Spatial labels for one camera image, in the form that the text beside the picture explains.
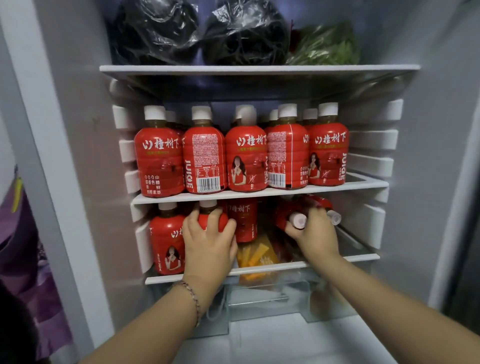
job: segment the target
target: nutrition facts label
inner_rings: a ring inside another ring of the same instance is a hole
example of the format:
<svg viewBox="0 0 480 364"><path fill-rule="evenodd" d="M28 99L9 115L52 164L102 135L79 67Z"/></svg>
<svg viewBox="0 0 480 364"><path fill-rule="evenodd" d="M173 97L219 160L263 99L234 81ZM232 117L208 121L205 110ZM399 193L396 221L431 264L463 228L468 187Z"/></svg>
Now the nutrition facts label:
<svg viewBox="0 0 480 364"><path fill-rule="evenodd" d="M268 133L268 158L270 162L287 160L287 132Z"/></svg>
<svg viewBox="0 0 480 364"><path fill-rule="evenodd" d="M218 136L197 134L192 137L193 165L198 167L219 164Z"/></svg>

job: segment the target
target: woman printed on label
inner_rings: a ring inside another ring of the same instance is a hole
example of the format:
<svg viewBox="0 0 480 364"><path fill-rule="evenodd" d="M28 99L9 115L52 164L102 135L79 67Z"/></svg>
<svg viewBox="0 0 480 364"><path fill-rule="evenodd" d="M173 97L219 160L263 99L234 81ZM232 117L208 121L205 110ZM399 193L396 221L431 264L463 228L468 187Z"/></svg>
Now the woman printed on label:
<svg viewBox="0 0 480 364"><path fill-rule="evenodd" d="M173 245L168 248L167 256L165 257L165 264L167 265L168 270L174 270L181 267L180 253Z"/></svg>
<svg viewBox="0 0 480 364"><path fill-rule="evenodd" d="M247 170L245 169L245 164L239 156L236 156L233 159L232 181L233 184L237 186L247 183Z"/></svg>
<svg viewBox="0 0 480 364"><path fill-rule="evenodd" d="M312 153L310 160L310 164L308 165L308 176L310 178L320 178L320 161L318 160L318 155Z"/></svg>

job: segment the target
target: barcode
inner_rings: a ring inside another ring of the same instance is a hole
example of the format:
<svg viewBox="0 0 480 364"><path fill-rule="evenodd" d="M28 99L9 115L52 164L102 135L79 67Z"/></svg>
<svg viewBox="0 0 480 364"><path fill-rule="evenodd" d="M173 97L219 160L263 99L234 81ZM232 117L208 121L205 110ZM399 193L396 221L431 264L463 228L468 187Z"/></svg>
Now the barcode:
<svg viewBox="0 0 480 364"><path fill-rule="evenodd" d="M268 184L272 187L285 188L285 174L284 173L268 173Z"/></svg>
<svg viewBox="0 0 480 364"><path fill-rule="evenodd" d="M220 177L197 178L197 192L220 191Z"/></svg>

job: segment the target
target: hand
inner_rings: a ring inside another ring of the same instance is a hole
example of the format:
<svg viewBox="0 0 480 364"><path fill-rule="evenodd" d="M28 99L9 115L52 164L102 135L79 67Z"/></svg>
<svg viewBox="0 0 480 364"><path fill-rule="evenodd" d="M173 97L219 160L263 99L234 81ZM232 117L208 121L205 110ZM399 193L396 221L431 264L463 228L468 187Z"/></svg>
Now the hand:
<svg viewBox="0 0 480 364"><path fill-rule="evenodd" d="M237 255L235 229L237 223L230 219L223 232L218 232L218 220L222 209L217 208L208 216L207 229L198 223L198 205L183 221L185 241L185 272L187 282L198 297L202 314L212 304L213 298Z"/></svg>
<svg viewBox="0 0 480 364"><path fill-rule="evenodd" d="M307 226L303 230L294 228L287 221L285 232L297 241L303 255L314 267L340 256L335 227L324 208L311 208L308 211Z"/></svg>

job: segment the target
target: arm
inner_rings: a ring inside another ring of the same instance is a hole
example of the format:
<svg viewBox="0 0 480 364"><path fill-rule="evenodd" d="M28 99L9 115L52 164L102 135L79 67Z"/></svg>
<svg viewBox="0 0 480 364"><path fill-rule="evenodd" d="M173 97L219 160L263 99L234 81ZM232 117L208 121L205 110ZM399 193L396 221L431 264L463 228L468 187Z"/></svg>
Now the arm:
<svg viewBox="0 0 480 364"><path fill-rule="evenodd" d="M304 230L287 224L313 268L355 308L399 363L478 363L480 337L424 304L396 292L338 253L325 210L311 209Z"/></svg>
<svg viewBox="0 0 480 364"><path fill-rule="evenodd" d="M230 272L237 254L235 220L218 232L221 209L208 217L207 230L198 224L198 207L183 222L185 273L203 315ZM154 306L96 349L81 364L166 364L175 358L197 321L196 305L188 290L175 286Z"/></svg>

